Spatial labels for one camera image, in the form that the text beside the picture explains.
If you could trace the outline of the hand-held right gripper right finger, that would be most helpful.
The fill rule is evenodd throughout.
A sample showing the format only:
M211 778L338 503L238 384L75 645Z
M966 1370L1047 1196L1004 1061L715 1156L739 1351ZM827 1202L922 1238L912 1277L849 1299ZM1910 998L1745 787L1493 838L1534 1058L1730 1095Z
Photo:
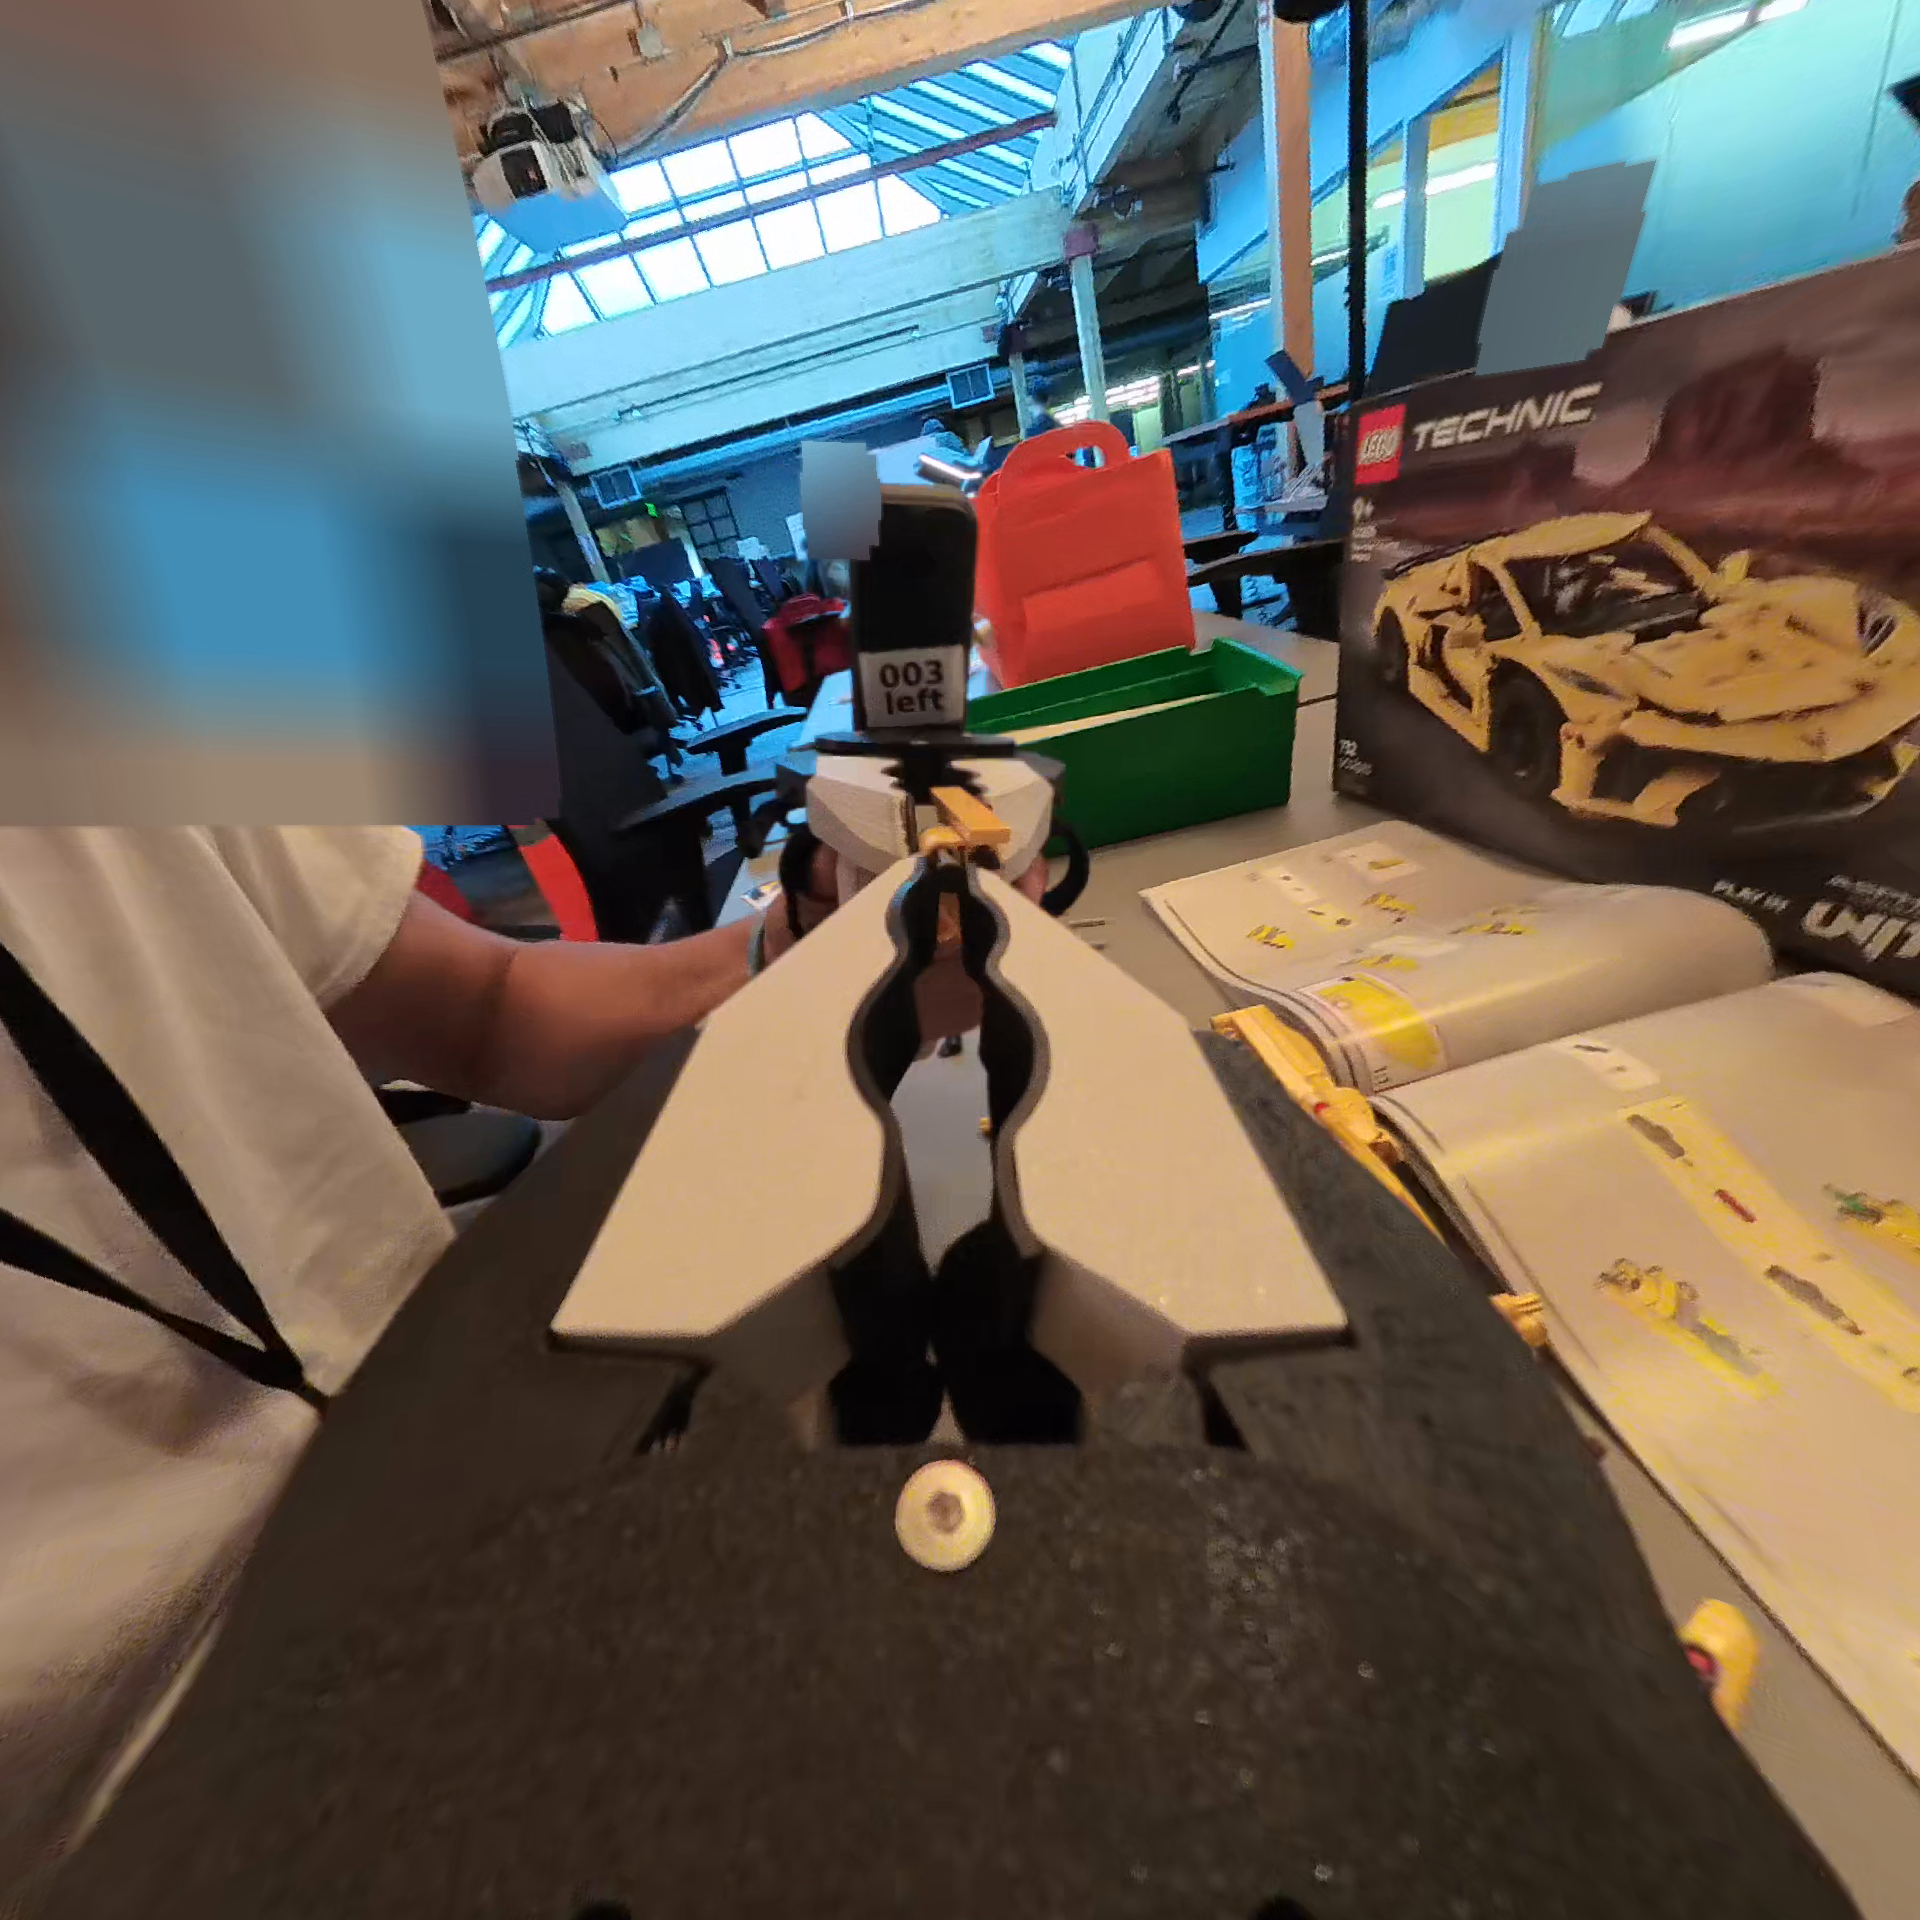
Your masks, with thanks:
M967 870L987 1192L941 1255L957 1432L1068 1444L1129 1389L1346 1347L1351 1327L1247 1123L1184 1018Z

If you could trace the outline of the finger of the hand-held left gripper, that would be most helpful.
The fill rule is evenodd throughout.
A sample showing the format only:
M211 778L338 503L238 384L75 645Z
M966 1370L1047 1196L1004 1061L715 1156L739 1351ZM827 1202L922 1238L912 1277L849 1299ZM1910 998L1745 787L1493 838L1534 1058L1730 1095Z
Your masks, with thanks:
M846 905L901 861L917 857L915 801L901 755L816 755L805 826L831 861L831 896Z
M1043 896L1043 847L1053 815L1052 781L1035 764L974 764L971 783L987 810L1010 830L1010 838L993 855L1000 879L1026 899Z

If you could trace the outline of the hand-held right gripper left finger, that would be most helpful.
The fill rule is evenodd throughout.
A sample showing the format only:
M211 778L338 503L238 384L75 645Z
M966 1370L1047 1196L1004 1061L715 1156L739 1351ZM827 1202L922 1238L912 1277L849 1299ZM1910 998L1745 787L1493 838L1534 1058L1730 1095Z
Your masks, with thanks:
M932 1050L934 865L889 865L710 1017L549 1321L851 1446L932 1439L932 1274L896 1097Z

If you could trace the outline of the yellow brick car model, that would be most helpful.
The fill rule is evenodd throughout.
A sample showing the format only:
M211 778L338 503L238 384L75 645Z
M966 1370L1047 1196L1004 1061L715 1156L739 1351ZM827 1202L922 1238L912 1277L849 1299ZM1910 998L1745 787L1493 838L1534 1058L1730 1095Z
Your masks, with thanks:
M1428 1235L1444 1236L1435 1214L1403 1180L1400 1148L1379 1123L1370 1099L1340 1083L1323 1055L1306 1036L1268 1007L1215 1014L1211 1032L1256 1058L1278 1090L1317 1124L1349 1163L1401 1204ZM1679 1640L1715 1717L1738 1733L1761 1659L1754 1626L1731 1602L1706 1599L1679 1629Z

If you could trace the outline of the person's left forearm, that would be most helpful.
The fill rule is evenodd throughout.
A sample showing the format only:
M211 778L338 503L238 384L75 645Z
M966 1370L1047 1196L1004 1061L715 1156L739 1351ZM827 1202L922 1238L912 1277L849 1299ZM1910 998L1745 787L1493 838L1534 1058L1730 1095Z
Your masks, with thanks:
M538 944L411 894L328 1024L374 1083L575 1120L750 982L755 919L663 944Z

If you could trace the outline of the grey desk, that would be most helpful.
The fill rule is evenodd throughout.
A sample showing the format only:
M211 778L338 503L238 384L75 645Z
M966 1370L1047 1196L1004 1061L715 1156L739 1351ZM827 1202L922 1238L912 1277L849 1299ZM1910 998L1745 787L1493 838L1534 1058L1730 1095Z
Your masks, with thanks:
M1096 851L1088 896L1071 919L1122 973L1189 1026L1201 1028L1228 1008L1225 991L1163 932L1140 892L1247 857L1331 838L1370 825L1374 815L1331 790L1335 645L1208 610L1198 610L1193 624L1204 645L1225 639L1302 677L1289 803ZM1759 1659L1738 1729L1745 1756L1811 1839L1861 1916L1916 1916L1916 1783L1619 1444L1618 1432L1595 1416L1565 1373L1549 1363L1545 1377L1574 1426L1595 1448L1595 1464L1633 1533L1667 1618L1684 1623L1697 1602L1715 1599L1735 1607L1752 1626Z

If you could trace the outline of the person's left hand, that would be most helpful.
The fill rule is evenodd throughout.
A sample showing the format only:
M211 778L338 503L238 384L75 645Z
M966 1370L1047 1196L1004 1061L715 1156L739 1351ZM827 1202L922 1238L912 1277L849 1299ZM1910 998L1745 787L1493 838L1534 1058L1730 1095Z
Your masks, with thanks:
M831 853L816 847L805 876L781 879L777 896L763 905L768 932L762 973L821 929L839 907L834 899ZM981 991L966 966L957 907L950 901L940 907L932 957L914 978L914 998L922 1058L953 1053L983 1017Z

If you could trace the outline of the black office chair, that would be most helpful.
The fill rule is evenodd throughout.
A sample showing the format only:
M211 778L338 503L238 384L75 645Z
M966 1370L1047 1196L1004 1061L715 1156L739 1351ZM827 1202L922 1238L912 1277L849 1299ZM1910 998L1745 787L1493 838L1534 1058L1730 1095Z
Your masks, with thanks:
M750 762L754 744L804 724L804 710L773 706L718 729L698 732L688 748L691 757L715 760L718 770L683 781L662 798L642 804L612 826L612 851L635 880L662 905L671 907L683 931L707 932L714 926L714 896L707 879L707 825L718 815L732 821L732 851L755 857L763 849L768 826L755 826L755 810L777 787L771 762Z
M1249 530L1236 530L1184 541L1182 554L1188 591L1210 597L1220 616L1242 621L1245 583L1266 581L1284 592L1295 632L1326 643L1338 639L1343 541L1258 544Z

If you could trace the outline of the orange bag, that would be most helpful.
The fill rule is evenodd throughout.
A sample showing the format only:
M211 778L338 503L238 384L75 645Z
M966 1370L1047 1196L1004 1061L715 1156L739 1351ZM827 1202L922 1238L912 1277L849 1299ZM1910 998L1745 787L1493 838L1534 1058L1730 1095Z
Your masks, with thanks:
M1015 445L971 496L974 613L1022 688L1193 648L1172 456L1083 421Z

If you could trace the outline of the green plastic bin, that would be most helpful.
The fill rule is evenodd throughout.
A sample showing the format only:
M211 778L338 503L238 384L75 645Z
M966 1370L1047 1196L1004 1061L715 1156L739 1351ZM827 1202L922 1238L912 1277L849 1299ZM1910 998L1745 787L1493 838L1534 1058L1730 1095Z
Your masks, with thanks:
M971 701L969 731L1060 770L1060 815L1092 853L1279 809L1299 675L1220 639Z

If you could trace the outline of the dark hanging jackets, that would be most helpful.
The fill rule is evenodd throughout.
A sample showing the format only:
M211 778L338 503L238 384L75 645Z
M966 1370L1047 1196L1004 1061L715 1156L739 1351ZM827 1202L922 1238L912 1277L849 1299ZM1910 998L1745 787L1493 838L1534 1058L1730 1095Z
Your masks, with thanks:
M547 567L536 567L534 585L547 655L619 736L667 741L679 722L693 724L723 708L696 643L667 637L658 660L601 591Z

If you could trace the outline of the red fabric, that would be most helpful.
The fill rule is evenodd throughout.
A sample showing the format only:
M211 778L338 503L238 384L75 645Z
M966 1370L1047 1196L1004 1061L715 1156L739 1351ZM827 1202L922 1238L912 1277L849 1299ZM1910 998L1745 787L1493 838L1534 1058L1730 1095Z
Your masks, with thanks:
M594 944L583 879L547 825L415 826L415 889L459 923L521 944Z

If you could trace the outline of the open instruction booklet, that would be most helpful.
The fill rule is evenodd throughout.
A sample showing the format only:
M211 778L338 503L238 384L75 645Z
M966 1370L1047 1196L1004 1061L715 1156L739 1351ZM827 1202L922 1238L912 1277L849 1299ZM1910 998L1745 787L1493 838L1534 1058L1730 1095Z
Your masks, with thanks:
M1880 1742L1918 1758L1918 1020L1702 894L1387 823L1141 892Z

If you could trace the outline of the white ceiling device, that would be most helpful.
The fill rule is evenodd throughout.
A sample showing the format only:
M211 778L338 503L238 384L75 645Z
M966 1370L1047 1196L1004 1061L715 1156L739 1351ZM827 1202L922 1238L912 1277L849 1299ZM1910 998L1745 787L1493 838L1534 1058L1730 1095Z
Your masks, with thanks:
M618 238L627 215L581 108L512 107L478 134L470 186L482 213L534 256Z

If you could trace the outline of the black vertical pole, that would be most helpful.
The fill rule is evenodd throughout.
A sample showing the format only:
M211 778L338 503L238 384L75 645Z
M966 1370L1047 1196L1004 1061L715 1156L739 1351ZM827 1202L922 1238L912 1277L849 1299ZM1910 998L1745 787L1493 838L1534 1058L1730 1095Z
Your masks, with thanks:
M1372 216L1372 5L1346 2L1346 413L1354 421L1367 371L1370 216Z

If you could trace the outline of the cardboard box with black lid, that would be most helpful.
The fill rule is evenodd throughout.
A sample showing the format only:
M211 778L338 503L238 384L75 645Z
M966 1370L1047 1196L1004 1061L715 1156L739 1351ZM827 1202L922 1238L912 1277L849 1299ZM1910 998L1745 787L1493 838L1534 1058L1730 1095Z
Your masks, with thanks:
M1479 328L1502 254L1430 281L1417 294L1391 301L1361 392L1386 397L1473 373Z

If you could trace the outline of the person's white shirt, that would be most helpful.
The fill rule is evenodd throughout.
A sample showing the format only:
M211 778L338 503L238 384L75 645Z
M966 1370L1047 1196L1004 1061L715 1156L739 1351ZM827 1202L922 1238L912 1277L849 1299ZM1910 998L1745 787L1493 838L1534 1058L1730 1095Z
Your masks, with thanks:
M3 1913L168 1715L323 1402L451 1240L328 1017L418 903L411 828L3 828L3 1014L179 1177L173 1255L3 1020Z

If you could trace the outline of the toy car set box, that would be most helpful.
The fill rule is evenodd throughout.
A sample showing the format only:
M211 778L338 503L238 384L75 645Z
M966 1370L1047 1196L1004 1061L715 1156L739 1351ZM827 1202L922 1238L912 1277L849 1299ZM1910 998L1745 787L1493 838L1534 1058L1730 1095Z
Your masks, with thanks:
M1918 985L1918 254L1367 392L1331 790Z

